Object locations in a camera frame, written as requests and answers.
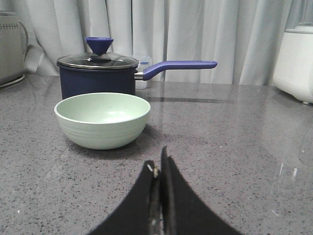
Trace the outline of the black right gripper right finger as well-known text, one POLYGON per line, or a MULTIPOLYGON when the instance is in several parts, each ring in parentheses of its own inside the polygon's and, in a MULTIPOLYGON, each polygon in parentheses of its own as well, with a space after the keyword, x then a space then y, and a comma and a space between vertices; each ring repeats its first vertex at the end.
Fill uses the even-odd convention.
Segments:
POLYGON ((166 235, 239 235, 190 188, 175 161, 161 152, 160 198, 166 235))

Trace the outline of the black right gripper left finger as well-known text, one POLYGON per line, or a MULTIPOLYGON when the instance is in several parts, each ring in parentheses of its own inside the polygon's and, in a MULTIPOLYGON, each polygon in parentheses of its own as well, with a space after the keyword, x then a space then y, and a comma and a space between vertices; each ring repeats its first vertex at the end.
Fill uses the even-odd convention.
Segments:
POLYGON ((145 161, 131 190, 119 206, 91 235, 159 235, 159 170, 151 160, 145 161))

